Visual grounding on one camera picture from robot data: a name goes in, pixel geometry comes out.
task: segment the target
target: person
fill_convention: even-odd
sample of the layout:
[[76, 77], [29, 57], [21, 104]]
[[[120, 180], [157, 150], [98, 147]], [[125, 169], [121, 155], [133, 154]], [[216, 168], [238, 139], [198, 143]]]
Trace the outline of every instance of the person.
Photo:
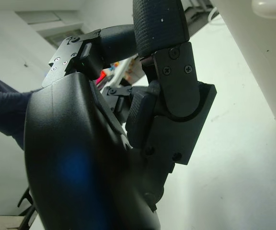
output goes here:
[[12, 136], [21, 149], [27, 104], [34, 92], [20, 93], [0, 80], [0, 132]]

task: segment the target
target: robotic hand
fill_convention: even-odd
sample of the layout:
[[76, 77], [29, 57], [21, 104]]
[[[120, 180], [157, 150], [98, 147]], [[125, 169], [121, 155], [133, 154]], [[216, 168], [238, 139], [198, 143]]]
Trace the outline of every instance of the robotic hand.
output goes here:
[[[188, 163], [215, 98], [197, 81], [180, 0], [133, 9], [134, 26], [64, 40], [30, 100], [25, 161], [46, 230], [159, 230], [166, 178]], [[100, 71], [137, 52], [149, 86], [101, 95]]]

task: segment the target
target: cable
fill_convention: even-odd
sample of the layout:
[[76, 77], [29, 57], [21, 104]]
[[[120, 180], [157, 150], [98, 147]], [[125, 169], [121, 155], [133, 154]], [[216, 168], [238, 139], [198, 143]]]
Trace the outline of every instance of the cable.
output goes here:
[[207, 17], [207, 20], [208, 20], [208, 23], [211, 24], [211, 25], [225, 25], [225, 23], [214, 23], [214, 21], [217, 21], [217, 20], [214, 20], [212, 17], [214, 16], [214, 14], [217, 12], [217, 8], [214, 7], [211, 12], [209, 13], [208, 17]]
[[211, 22], [212, 17], [214, 16], [214, 14], [215, 14], [216, 12], [217, 12], [217, 8], [214, 7], [214, 8], [211, 10], [211, 12], [209, 13], [208, 17], [207, 17], [208, 22]]

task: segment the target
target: blue sleeve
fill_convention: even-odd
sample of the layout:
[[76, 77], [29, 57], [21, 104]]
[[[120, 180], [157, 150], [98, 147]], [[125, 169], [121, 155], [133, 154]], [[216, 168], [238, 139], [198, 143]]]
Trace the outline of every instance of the blue sleeve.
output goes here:
[[0, 81], [0, 115], [9, 112], [24, 112], [32, 92], [20, 93]]

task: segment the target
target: black rubber grip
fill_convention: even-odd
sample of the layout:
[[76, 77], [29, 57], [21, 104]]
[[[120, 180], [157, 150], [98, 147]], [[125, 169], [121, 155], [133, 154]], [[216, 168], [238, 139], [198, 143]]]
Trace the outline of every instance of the black rubber grip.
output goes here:
[[101, 31], [102, 56], [106, 64], [137, 53], [134, 25], [112, 26]]
[[141, 58], [189, 40], [181, 0], [133, 0], [133, 13]]

